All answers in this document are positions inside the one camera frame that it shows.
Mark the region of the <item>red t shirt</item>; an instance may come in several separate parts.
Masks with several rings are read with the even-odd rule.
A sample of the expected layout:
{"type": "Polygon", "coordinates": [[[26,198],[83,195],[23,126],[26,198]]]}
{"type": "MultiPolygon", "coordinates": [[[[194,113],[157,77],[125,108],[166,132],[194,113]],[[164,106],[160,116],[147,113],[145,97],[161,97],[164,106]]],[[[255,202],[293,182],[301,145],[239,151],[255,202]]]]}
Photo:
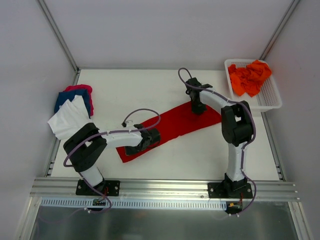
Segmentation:
{"type": "Polygon", "coordinates": [[[147,149],[128,155],[124,147],[118,147],[117,153],[123,163],[128,163],[143,154],[151,151],[151,149],[161,146],[180,136],[201,130],[222,121],[220,113],[210,106],[206,106],[206,111],[200,115],[192,112],[192,104],[190,102],[176,106],[160,115],[160,123],[155,126],[159,131],[160,139],[147,149]]]}

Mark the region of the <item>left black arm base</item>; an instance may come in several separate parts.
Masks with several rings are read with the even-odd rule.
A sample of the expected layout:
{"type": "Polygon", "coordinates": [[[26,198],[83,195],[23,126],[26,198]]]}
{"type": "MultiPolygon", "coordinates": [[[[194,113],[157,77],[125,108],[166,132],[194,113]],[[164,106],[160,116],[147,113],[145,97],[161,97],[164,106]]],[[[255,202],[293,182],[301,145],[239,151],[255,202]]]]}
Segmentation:
{"type": "Polygon", "coordinates": [[[118,197],[121,182],[119,180],[103,180],[96,186],[90,185],[85,179],[77,182],[75,194],[77,196],[118,197]]]}

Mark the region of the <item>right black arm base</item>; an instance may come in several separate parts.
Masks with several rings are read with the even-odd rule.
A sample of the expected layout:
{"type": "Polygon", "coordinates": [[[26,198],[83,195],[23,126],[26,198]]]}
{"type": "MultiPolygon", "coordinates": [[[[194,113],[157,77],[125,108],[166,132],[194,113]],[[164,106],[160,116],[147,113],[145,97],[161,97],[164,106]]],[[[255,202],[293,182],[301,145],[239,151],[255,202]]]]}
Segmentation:
{"type": "Polygon", "coordinates": [[[210,199],[252,199],[253,191],[248,179],[244,177],[239,181],[232,181],[227,174],[221,182],[209,182],[207,184],[208,197],[210,199]]]}

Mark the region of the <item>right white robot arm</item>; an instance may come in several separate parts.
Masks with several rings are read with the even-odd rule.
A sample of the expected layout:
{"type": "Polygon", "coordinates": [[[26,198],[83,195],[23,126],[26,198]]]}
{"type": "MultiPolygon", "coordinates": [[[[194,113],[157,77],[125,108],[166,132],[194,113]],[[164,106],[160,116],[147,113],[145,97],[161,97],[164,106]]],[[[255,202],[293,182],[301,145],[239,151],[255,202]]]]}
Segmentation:
{"type": "Polygon", "coordinates": [[[223,187],[224,193],[235,198],[242,191],[240,181],[243,174],[244,149],[255,136],[255,125],[247,102],[235,102],[216,92],[210,84],[201,84],[192,77],[185,83],[185,93],[189,95],[191,110],[197,115],[211,107],[221,115],[221,132],[228,143],[228,166],[225,179],[230,180],[223,187]]]}

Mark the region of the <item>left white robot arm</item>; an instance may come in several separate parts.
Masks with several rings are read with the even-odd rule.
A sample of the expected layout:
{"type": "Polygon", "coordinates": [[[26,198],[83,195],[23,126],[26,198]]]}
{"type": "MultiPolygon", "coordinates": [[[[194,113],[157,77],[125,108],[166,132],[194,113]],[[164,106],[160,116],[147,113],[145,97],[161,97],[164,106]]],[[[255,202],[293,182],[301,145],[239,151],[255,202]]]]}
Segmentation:
{"type": "Polygon", "coordinates": [[[94,123],[87,123],[63,145],[71,167],[87,182],[93,195],[104,191],[104,178],[96,162],[106,148],[124,147],[126,156],[141,153],[161,140],[156,128],[134,124],[118,130],[99,132],[94,123]]]}

